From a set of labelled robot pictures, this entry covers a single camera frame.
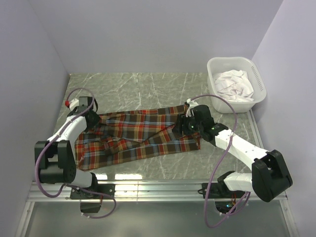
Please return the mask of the plaid long sleeve shirt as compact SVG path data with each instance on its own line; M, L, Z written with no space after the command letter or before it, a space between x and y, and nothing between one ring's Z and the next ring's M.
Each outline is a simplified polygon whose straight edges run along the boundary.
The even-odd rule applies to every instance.
M88 171L162 155L197 151L200 136L174 133L185 106L101 114L75 142L76 165Z

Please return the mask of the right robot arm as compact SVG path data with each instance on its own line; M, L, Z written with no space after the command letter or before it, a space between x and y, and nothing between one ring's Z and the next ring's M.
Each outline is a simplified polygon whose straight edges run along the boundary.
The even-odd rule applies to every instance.
M293 184L283 155L277 151L259 148L235 135L227 126L216 123L207 105L194 106L177 117L174 133L197 133L215 147L227 150L244 163L250 173L228 171L212 183L210 198L238 197L246 192L255 193L262 201L270 202Z

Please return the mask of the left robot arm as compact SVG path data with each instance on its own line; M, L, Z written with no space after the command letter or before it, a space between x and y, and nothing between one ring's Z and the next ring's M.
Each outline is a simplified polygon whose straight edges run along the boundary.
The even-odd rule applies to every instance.
M100 117L93 110L98 104L94 96L81 96L65 104L70 109L65 123L53 136L35 144L36 184L49 198L59 196L64 186L95 198L100 191L97 178L94 173L77 169L75 141L98 124Z

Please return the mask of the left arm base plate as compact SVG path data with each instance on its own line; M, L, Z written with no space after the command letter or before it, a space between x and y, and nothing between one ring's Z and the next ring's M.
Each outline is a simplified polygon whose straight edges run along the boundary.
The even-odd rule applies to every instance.
M72 187L70 199L111 199L114 193L115 184L97 184L89 188Z

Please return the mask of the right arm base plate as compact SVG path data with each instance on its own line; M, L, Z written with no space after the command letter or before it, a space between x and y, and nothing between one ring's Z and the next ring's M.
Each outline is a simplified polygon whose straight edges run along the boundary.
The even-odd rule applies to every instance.
M244 194L243 191L230 191L225 184L212 183L208 199L241 198Z

